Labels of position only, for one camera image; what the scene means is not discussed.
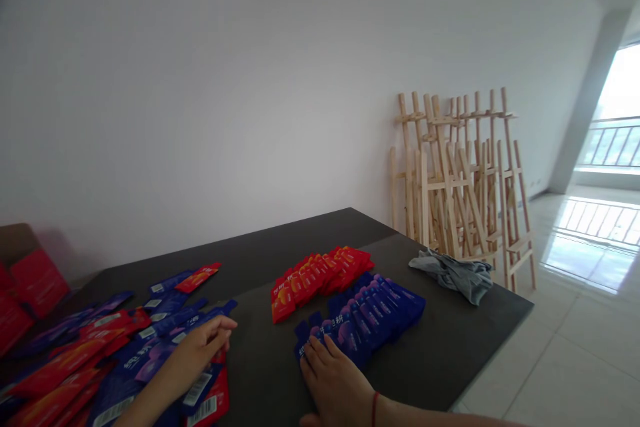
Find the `hand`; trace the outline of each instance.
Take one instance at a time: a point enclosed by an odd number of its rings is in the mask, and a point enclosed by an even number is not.
[[[217,316],[192,330],[148,384],[152,389],[161,386],[163,399],[174,402],[186,393],[220,349],[229,350],[235,320]]]
[[[301,427],[371,425],[371,409],[375,391],[362,372],[342,353],[329,336],[325,348],[311,337],[305,345],[300,368],[319,416],[307,414]]]

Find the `dark gray table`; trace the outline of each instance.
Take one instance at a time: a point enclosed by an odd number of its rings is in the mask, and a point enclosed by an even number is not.
[[[500,286],[494,286],[479,307],[472,306],[459,293],[440,288],[424,273],[407,267],[423,248],[420,244],[344,209],[105,270],[55,312],[55,318],[126,289],[137,293],[126,305],[134,307],[146,301],[147,287],[157,280],[185,268],[223,262],[220,272],[190,299],[206,297],[213,303],[235,298],[239,304],[232,314],[239,327],[227,357],[231,409],[220,425],[248,425],[260,417],[270,424],[297,425],[313,410],[313,401],[293,355],[293,329],[317,310],[326,316],[327,299],[315,298],[274,326],[270,290],[277,277],[306,255],[336,245],[371,252],[373,273],[427,299],[421,321],[396,344],[378,351],[365,370],[376,390],[400,402],[450,410],[533,307]],[[46,324],[55,323],[55,318]]]

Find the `metal railing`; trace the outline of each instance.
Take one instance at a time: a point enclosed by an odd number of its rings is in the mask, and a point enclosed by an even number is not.
[[[640,116],[593,120],[578,169],[640,171]]]

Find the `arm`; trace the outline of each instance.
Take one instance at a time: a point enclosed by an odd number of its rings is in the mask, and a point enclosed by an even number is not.
[[[448,414],[422,410],[394,402],[380,395],[373,411],[375,391],[330,337],[325,348],[312,337],[305,346],[306,358],[300,368],[319,414],[300,419],[301,427],[356,426],[370,427],[375,416],[376,427],[507,427],[510,422],[465,414]]]
[[[217,316],[191,331],[114,427],[154,425],[160,415],[191,388],[212,357],[220,349],[229,350],[229,337],[237,325],[230,318]]]

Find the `tiled floor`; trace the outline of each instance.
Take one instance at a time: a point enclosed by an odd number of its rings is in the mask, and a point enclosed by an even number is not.
[[[530,210],[538,288],[522,268],[518,293],[533,313],[458,410],[531,426],[640,425],[640,192],[576,186]]]

